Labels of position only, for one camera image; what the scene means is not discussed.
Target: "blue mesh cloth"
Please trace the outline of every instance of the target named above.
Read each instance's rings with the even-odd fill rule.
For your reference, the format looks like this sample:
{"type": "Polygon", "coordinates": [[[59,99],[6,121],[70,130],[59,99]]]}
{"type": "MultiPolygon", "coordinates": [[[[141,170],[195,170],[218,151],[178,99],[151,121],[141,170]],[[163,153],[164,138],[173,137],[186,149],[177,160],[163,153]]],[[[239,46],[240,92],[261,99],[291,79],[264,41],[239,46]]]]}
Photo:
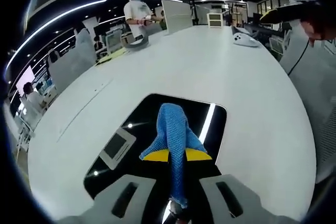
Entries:
{"type": "Polygon", "coordinates": [[[145,149],[140,159],[152,152],[169,149],[171,153],[172,188],[171,197],[182,208],[187,207],[183,188],[183,156],[186,148],[203,151],[206,149],[197,136],[191,131],[183,109],[171,103],[163,103],[156,121],[157,136],[153,143],[145,149]]]}

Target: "cable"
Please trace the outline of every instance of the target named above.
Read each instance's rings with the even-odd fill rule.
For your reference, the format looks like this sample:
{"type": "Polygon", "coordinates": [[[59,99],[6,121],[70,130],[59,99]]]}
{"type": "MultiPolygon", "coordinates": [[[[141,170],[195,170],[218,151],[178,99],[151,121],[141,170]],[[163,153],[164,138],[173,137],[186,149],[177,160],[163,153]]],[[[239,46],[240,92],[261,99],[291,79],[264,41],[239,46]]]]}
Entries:
{"type": "Polygon", "coordinates": [[[302,52],[300,58],[299,58],[298,61],[295,63],[295,65],[292,67],[292,69],[289,71],[288,76],[292,73],[293,69],[296,67],[296,65],[297,65],[297,64],[299,63],[299,61],[301,60],[302,56],[305,54],[308,45],[309,45],[309,40],[307,41],[306,47],[305,47],[305,49],[303,50],[303,52],[302,52]]]}

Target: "oval table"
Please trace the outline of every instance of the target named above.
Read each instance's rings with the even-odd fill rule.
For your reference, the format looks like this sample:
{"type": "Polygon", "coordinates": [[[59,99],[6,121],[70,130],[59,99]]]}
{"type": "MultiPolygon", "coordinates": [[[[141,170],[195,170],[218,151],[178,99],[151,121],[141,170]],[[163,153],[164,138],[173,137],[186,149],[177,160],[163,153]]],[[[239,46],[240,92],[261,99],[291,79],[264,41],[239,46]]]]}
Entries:
{"type": "Polygon", "coordinates": [[[314,189],[316,155],[302,101],[263,46],[233,44],[230,27],[191,27],[150,37],[145,49],[92,67],[46,112],[30,141],[31,192],[54,219],[93,200],[83,179],[110,137],[147,95],[222,105],[227,121],[217,166],[275,215],[301,220],[314,189]]]}

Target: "hand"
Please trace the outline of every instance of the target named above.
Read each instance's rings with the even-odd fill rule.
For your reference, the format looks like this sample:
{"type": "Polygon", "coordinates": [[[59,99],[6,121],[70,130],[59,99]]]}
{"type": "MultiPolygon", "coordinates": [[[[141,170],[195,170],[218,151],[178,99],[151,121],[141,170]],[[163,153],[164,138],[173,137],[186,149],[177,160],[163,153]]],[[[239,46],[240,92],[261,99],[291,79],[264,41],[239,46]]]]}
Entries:
{"type": "Polygon", "coordinates": [[[140,25],[143,25],[143,26],[148,26],[150,25],[152,22],[150,20],[147,20],[147,19],[142,19],[142,20],[139,20],[139,24],[140,25]]]}
{"type": "Polygon", "coordinates": [[[316,40],[328,40],[336,38],[336,28],[314,21],[301,21],[304,32],[309,37],[309,44],[314,47],[316,40]]]}

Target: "yellow part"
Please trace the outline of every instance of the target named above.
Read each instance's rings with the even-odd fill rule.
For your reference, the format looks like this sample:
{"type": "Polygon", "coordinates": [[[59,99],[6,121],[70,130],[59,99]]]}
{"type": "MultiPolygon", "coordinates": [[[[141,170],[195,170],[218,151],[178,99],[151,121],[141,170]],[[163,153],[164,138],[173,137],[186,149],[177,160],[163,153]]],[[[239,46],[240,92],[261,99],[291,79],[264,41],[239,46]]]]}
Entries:
{"type": "Polygon", "coordinates": [[[119,57],[121,56],[122,54],[124,54],[126,52],[126,48],[121,48],[117,51],[115,51],[114,53],[110,54],[110,55],[107,55],[107,56],[104,56],[102,57],[97,63],[96,63],[96,66],[97,65],[100,65],[100,64],[103,64],[109,60],[113,60],[115,59],[116,57],[119,57]]]}
{"type": "Polygon", "coordinates": [[[273,9],[273,10],[268,10],[261,18],[260,20],[262,20],[262,18],[264,18],[266,15],[268,15],[270,12],[273,12],[274,10],[276,9],[273,9]]]}
{"type": "Polygon", "coordinates": [[[190,149],[190,148],[186,148],[185,153],[187,155],[187,161],[200,161],[200,160],[210,160],[210,159],[212,159],[205,152],[201,152],[201,151],[190,149]]]}
{"type": "Polygon", "coordinates": [[[164,149],[148,154],[143,160],[146,161],[158,161],[158,162],[168,162],[169,150],[164,149]]]}

